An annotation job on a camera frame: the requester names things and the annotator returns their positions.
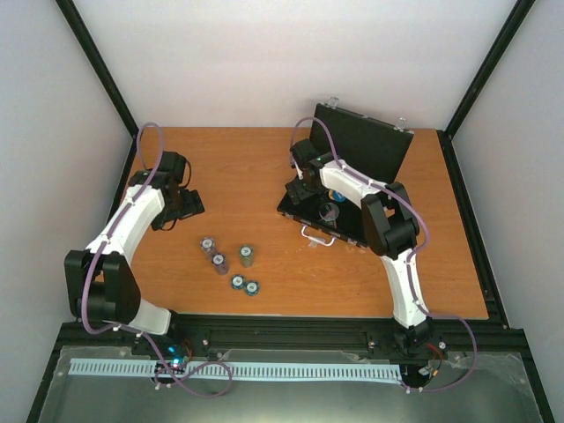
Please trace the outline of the blue round blind button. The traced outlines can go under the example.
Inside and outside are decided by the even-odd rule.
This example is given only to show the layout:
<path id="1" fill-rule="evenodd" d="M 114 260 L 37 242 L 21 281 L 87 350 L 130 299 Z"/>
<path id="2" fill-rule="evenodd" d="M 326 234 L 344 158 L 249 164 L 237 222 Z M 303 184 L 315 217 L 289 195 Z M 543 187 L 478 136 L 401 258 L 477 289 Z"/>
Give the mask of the blue round blind button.
<path id="1" fill-rule="evenodd" d="M 346 198 L 336 191 L 332 191 L 330 193 L 330 198 L 336 202 L 342 203 L 346 200 Z"/>

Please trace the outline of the blue short stack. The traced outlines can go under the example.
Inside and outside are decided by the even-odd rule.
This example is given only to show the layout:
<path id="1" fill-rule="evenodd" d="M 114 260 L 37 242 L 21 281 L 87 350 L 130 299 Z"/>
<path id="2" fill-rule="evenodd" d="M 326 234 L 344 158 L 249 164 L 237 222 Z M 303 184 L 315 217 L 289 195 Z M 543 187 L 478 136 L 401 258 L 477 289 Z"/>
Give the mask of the blue short stack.
<path id="1" fill-rule="evenodd" d="M 230 284 L 233 289 L 241 290 L 246 286 L 246 279 L 241 274 L 235 274 L 231 277 Z"/>
<path id="2" fill-rule="evenodd" d="M 255 280 L 250 280 L 245 285 L 245 293 L 249 296 L 256 296 L 259 293 L 260 285 Z"/>

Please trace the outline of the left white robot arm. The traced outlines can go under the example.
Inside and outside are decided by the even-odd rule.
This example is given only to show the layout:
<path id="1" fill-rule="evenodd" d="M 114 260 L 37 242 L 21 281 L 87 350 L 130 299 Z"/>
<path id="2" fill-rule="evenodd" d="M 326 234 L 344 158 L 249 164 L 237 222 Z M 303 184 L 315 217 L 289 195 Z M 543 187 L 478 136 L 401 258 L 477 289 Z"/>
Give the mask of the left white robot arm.
<path id="1" fill-rule="evenodd" d="M 131 264 L 137 246 L 148 229 L 164 231 L 204 212 L 204 205 L 183 180 L 190 170 L 177 152 L 163 152 L 155 169 L 137 171 L 114 216 L 83 250 L 72 250 L 64 259 L 71 313 L 91 333 L 92 323 L 106 323 L 110 330 L 125 326 L 152 334 L 162 353 L 177 353 L 183 333 L 176 328 L 177 314 L 142 298 Z"/>

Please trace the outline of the clear round dealer button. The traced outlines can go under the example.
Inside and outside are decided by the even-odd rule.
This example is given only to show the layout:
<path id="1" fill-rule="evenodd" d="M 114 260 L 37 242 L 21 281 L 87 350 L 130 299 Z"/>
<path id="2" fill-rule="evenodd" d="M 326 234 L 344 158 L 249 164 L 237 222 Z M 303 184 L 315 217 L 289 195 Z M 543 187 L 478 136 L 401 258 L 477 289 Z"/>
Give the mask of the clear round dealer button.
<path id="1" fill-rule="evenodd" d="M 339 216 L 339 208 L 333 203 L 324 203 L 319 207 L 319 215 L 323 221 L 333 222 Z"/>

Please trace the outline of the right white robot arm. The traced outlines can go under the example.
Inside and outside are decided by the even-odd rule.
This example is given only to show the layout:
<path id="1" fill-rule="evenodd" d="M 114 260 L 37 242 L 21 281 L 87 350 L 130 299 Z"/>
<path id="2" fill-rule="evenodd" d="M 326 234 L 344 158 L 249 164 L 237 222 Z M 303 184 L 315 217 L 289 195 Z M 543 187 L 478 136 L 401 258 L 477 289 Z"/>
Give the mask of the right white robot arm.
<path id="1" fill-rule="evenodd" d="M 430 317 L 417 268 L 419 230 L 428 232 L 404 186 L 369 178 L 310 140 L 290 147 L 297 181 L 315 193 L 333 190 L 360 209 L 367 245 L 382 260 L 393 300 L 393 317 L 405 330 L 421 329 Z"/>

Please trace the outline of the green tall chip stack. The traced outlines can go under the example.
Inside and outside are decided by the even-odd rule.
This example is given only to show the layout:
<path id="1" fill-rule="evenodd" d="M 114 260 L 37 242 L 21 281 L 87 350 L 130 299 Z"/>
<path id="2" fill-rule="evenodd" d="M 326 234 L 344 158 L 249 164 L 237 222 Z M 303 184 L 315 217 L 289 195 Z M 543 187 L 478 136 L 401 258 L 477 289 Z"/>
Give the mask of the green tall chip stack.
<path id="1" fill-rule="evenodd" d="M 253 248 L 250 245 L 242 245 L 239 249 L 239 258 L 243 267 L 251 267 L 255 261 Z"/>

